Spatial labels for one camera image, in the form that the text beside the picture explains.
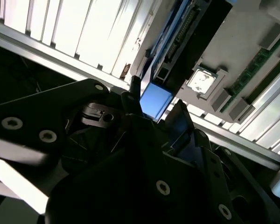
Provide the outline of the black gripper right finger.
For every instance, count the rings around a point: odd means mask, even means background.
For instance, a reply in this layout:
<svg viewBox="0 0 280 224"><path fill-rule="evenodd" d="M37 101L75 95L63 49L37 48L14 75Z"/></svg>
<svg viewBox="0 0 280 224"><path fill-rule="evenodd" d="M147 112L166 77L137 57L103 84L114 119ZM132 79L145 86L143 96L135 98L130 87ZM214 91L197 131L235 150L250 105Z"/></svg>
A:
<svg viewBox="0 0 280 224"><path fill-rule="evenodd" d="M212 150L179 100L152 142L154 224L271 224L270 196L237 156Z"/></svg>

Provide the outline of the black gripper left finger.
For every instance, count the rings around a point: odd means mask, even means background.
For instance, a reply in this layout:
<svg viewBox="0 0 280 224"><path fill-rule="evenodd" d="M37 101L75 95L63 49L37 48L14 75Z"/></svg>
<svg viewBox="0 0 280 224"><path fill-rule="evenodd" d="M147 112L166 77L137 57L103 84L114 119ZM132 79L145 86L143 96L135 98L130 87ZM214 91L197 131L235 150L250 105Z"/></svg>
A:
<svg viewBox="0 0 280 224"><path fill-rule="evenodd" d="M68 138L92 127L108 134L102 155L78 170L69 162L70 175L102 175L124 164L130 174L164 177L165 158L140 106L138 77L128 91L85 79L0 104L0 159L52 169Z"/></svg>

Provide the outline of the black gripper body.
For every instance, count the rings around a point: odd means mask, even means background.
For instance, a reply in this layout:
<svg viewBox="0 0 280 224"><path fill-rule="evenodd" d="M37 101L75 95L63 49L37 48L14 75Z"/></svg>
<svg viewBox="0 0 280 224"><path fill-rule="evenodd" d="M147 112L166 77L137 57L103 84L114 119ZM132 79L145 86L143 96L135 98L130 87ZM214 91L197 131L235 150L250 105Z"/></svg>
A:
<svg viewBox="0 0 280 224"><path fill-rule="evenodd" d="M46 208L48 224L153 224L158 200L154 177L134 175L120 164L102 175L64 178Z"/></svg>

